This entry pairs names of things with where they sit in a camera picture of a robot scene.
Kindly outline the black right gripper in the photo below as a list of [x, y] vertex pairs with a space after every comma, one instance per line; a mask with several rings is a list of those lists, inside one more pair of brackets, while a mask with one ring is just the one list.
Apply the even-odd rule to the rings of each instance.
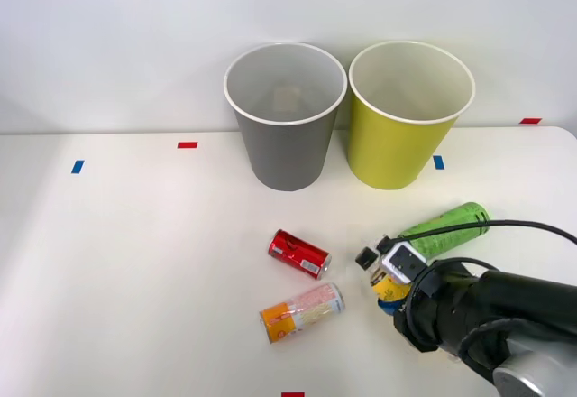
[[453, 269], [434, 269], [411, 289], [411, 314], [413, 327], [408, 324], [408, 297], [402, 300], [385, 301], [377, 299], [377, 304], [386, 314], [393, 316], [395, 329], [420, 353], [442, 349], [453, 353], [454, 348], [444, 342], [437, 329], [440, 291], [444, 289], [454, 273]]

